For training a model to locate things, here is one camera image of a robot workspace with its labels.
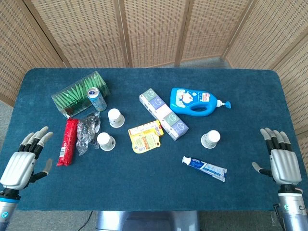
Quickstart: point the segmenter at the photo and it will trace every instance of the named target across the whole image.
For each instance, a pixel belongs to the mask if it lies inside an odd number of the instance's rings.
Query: woven screen
[[[308,36],[277,71],[296,133],[308,130]]]
[[[133,67],[175,62],[184,9],[184,0],[125,0]]]
[[[308,173],[308,137],[304,137],[298,140],[300,152],[302,153],[306,172]]]
[[[72,67],[125,67],[112,0],[32,0]]]
[[[188,25],[183,60],[220,56],[249,0],[195,0]]]
[[[307,30],[307,0],[258,0],[226,58],[232,67],[269,69]]]
[[[14,105],[28,70],[64,66],[22,1],[18,1],[0,1],[0,99],[10,105]]]

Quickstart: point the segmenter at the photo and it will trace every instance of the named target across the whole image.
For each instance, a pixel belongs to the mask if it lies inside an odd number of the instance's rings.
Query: toothpaste tube
[[[227,169],[225,168],[211,165],[209,163],[206,163],[206,162],[203,162],[197,159],[192,159],[191,157],[186,157],[186,156],[183,157],[182,163],[185,163],[188,166],[191,166],[200,171],[203,171],[211,175],[212,177],[218,180],[221,180],[222,182],[225,182],[226,174],[227,174]]]

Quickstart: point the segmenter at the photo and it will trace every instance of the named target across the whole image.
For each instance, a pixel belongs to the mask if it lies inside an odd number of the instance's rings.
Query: clear plastic bag
[[[79,155],[83,155],[88,150],[89,143],[95,149],[99,149],[96,137],[101,127],[100,112],[91,113],[85,119],[81,119],[77,126],[76,148]]]

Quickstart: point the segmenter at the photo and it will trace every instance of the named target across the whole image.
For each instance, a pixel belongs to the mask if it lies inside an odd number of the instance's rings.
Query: blue table
[[[51,95],[97,70],[111,95],[108,110],[118,108],[125,117],[121,128],[112,128],[107,112],[101,113],[102,130],[116,139],[110,152],[90,147],[82,156],[75,151],[73,164],[56,167],[66,118]],[[218,108],[207,117],[178,115],[190,128],[177,141],[165,133],[161,147],[135,154],[128,129],[154,121],[139,102],[152,88],[169,102],[171,88],[206,90],[232,109]],[[85,117],[91,107],[77,115]],[[22,83],[1,152],[0,172],[23,137],[49,126],[54,136],[43,150],[35,170],[48,158],[54,160],[50,175],[21,191],[20,209],[31,210],[269,210],[278,202],[279,186],[257,174],[252,161],[269,167],[268,152],[260,128],[283,130],[292,142],[307,191],[307,175],[296,141],[284,94],[275,72],[268,70],[205,69],[33,69]],[[217,147],[208,150],[201,136],[216,129]],[[226,182],[181,163],[191,156],[228,169]]]

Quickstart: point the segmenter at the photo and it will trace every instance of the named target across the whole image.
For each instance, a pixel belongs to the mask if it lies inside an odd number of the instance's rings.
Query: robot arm
[[[36,133],[28,134],[19,146],[18,152],[13,153],[0,183],[4,189],[0,192],[0,231],[5,231],[14,210],[16,209],[20,196],[19,191],[26,188],[29,183],[34,183],[47,176],[50,172],[52,160],[49,159],[44,170],[34,174],[35,163],[43,150],[45,143],[53,135],[48,132],[48,127],[43,127]]]
[[[260,174],[269,176],[280,185],[279,205],[274,205],[279,221],[284,231],[308,230],[308,216],[304,205],[301,189],[296,185],[302,181],[296,154],[292,152],[290,141],[282,131],[272,131],[269,128],[260,130],[269,152],[271,170],[261,168],[252,162],[253,168]],[[277,207],[281,207],[283,218]]]

